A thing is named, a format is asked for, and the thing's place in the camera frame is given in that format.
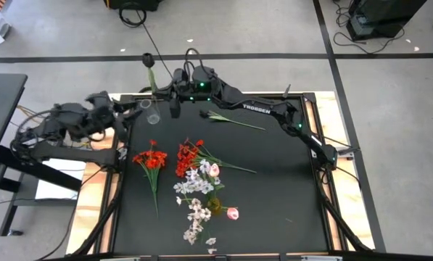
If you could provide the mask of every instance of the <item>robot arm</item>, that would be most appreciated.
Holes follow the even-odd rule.
[[[263,113],[277,119],[281,128],[290,136],[300,138],[312,149],[321,167],[334,170],[337,166],[337,150],[322,144],[319,138],[303,122],[301,111],[287,101],[274,101],[243,94],[239,89],[222,81],[214,69],[197,66],[192,74],[192,82],[182,69],[173,74],[173,81],[165,88],[153,92],[159,99],[170,102],[172,117],[179,117],[180,103],[184,101],[211,101],[221,109],[247,109]]]

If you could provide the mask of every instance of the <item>glass cup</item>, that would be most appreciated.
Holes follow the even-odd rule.
[[[160,121],[160,111],[156,102],[150,99],[143,99],[139,105],[144,110],[149,124],[157,124]]]

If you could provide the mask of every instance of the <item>gray floor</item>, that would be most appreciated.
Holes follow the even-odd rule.
[[[339,31],[336,7],[329,0],[320,3],[333,36]],[[117,12],[105,9],[102,1],[19,0],[6,16],[14,30],[0,45],[0,57],[154,53],[144,29],[125,27]],[[419,52],[433,52],[432,23],[433,0],[429,0],[405,26],[405,36],[384,53],[414,53],[415,46]],[[326,53],[311,0],[167,0],[158,12],[149,14],[147,27],[162,54],[183,54],[191,46],[206,54]],[[366,48],[378,49],[381,44],[382,40],[372,40]],[[360,53],[354,47],[333,47],[336,53]],[[169,68],[181,63],[166,62]],[[433,59],[337,63],[387,251],[433,254]],[[205,64],[244,91],[283,91],[288,84],[292,91],[335,91],[327,59]],[[134,92],[147,85],[140,62],[0,64],[0,73],[29,76],[21,105],[36,111],[55,102],[81,102],[95,91]],[[168,83],[159,62],[155,75],[159,86]],[[22,119],[16,114],[13,121]],[[9,127],[4,144],[14,132]],[[0,201],[9,198],[0,192]],[[0,205],[0,220],[5,207]],[[34,260],[46,254],[59,243],[69,218],[68,207],[18,210],[13,228],[25,235],[0,238],[0,260]],[[55,256],[62,256],[64,248]]]

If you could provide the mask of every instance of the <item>pink flower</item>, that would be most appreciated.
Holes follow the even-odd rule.
[[[228,218],[232,220],[237,220],[239,218],[239,211],[235,207],[228,208]]]
[[[211,165],[211,167],[210,167],[210,176],[211,177],[218,177],[218,175],[219,175],[219,167],[218,167],[218,165],[215,163],[215,164],[213,164],[213,165]]]

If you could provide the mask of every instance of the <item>white-pink flower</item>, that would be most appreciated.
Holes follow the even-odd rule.
[[[218,164],[214,163],[213,165],[211,165],[209,175],[211,177],[214,177],[214,178],[219,176],[219,167],[218,167]]]
[[[232,220],[237,220],[239,218],[239,211],[235,207],[228,208],[228,218]]]

